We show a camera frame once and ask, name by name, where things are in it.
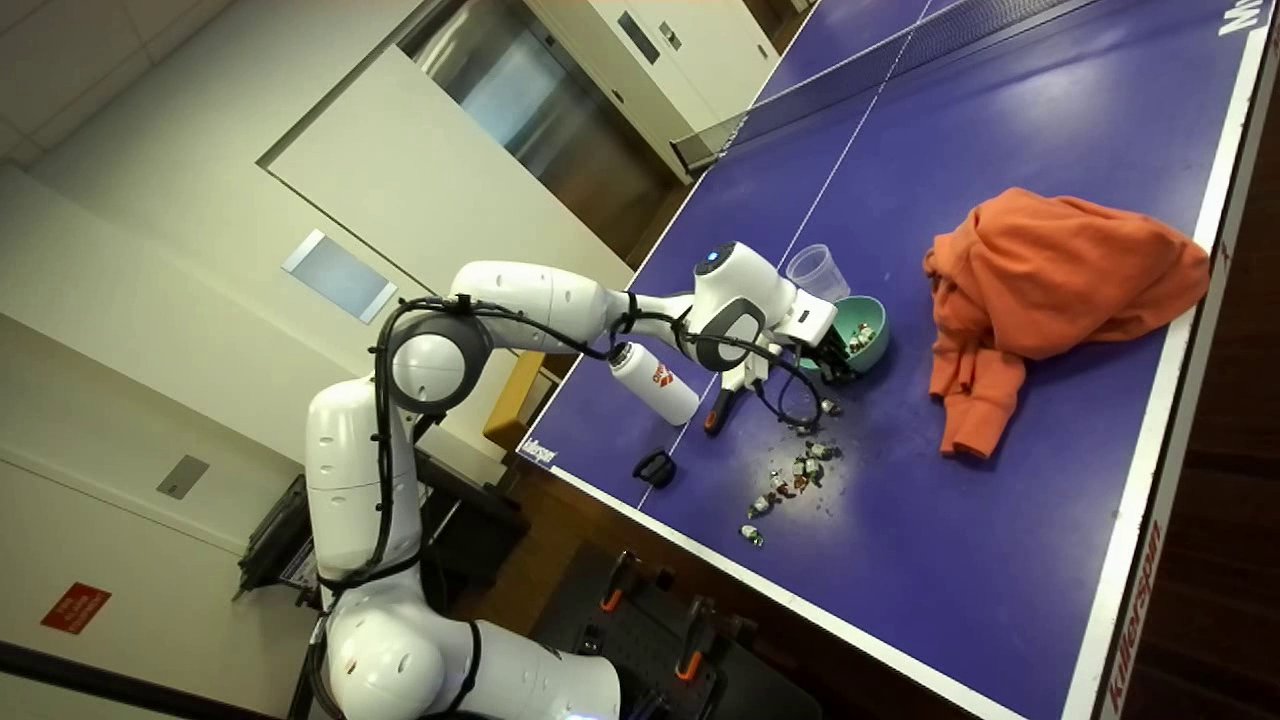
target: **blue table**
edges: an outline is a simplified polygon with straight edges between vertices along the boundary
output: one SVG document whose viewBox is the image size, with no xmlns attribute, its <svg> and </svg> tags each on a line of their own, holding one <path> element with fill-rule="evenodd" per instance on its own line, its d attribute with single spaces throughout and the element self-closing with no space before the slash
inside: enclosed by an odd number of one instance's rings
<svg viewBox="0 0 1280 720">
<path fill-rule="evenodd" d="M 940 3 L 822 0 L 769 91 L 871 47 Z M 832 246 L 854 291 L 890 313 L 895 352 L 841 390 L 828 484 L 742 543 L 738 523 L 799 439 L 742 401 L 710 439 L 645 411 L 607 369 L 574 366 L 518 454 L 719 571 L 980 718 L 1114 718 L 1158 555 L 1213 335 L 1266 28 L 1220 38 L 1220 0 L 1070 12 L 843 101 L 726 154 L 701 178 L 636 275 L 689 291 L 722 239 L 783 266 Z M 935 231 L 1000 187 L 1153 211 L 1216 252 L 1198 318 L 1114 350 L 1037 366 L 1002 454 L 935 454 L 926 282 Z M 662 360 L 710 390 L 697 366 Z M 673 448 L 652 492 L 630 465 Z"/>
</svg>

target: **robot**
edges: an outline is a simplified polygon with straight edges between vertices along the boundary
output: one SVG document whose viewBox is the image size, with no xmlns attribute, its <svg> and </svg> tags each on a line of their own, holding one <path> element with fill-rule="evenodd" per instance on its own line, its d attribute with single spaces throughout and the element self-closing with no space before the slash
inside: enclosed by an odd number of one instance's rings
<svg viewBox="0 0 1280 720">
<path fill-rule="evenodd" d="M 381 329 L 372 376 L 316 393 L 308 410 L 308 511 L 319 578 L 319 703 L 347 720 L 530 718 L 614 720 L 628 671 L 602 658 L 540 650 L 496 624 L 434 615 L 419 588 L 410 445 L 480 380 L 491 350 L 584 352 L 628 366 L 655 335 L 764 393 L 799 350 L 841 376 L 835 309 L 786 283 L 747 246 L 710 252 L 689 297 L 610 291 L 540 266 L 462 266 L 445 302 L 402 302 Z M 679 426 L 697 405 L 660 410 Z"/>
</svg>

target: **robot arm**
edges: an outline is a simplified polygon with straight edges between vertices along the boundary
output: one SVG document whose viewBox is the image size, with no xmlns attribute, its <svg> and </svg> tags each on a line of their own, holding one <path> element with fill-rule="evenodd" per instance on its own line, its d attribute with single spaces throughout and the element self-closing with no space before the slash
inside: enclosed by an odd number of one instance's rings
<svg viewBox="0 0 1280 720">
<path fill-rule="evenodd" d="M 781 282 L 742 246 L 707 257 L 689 297 L 630 297 L 534 266 L 468 266 L 447 302 L 401 305 L 377 372 L 322 390 L 308 410 L 308 511 L 322 604 L 322 686 L 340 718 L 623 713 L 621 671 L 600 658 L 547 653 L 496 624 L 460 624 L 419 588 L 419 506 L 410 439 L 480 380 L 491 350 L 589 352 L 621 366 L 621 335 L 655 335 L 710 372 L 764 380 L 764 344 L 818 350 L 835 309 Z"/>
</svg>

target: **ceiling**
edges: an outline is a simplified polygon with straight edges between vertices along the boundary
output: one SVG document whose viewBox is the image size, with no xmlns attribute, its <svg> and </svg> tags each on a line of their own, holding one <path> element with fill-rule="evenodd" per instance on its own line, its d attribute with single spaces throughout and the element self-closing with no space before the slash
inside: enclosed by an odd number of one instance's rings
<svg viewBox="0 0 1280 720">
<path fill-rule="evenodd" d="M 0 0 L 0 166 L 31 166 L 228 0 Z"/>
</svg>

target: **orange cloth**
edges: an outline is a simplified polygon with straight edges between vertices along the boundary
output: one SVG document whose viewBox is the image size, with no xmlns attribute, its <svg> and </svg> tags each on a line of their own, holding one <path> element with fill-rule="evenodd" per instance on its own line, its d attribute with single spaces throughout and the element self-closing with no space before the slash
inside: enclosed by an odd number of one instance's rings
<svg viewBox="0 0 1280 720">
<path fill-rule="evenodd" d="M 1006 187 L 935 236 L 931 372 L 944 401 L 944 454 L 993 458 L 1027 360 L 1084 342 L 1133 342 L 1191 309 L 1207 257 L 1181 231 L 1080 198 Z"/>
</svg>

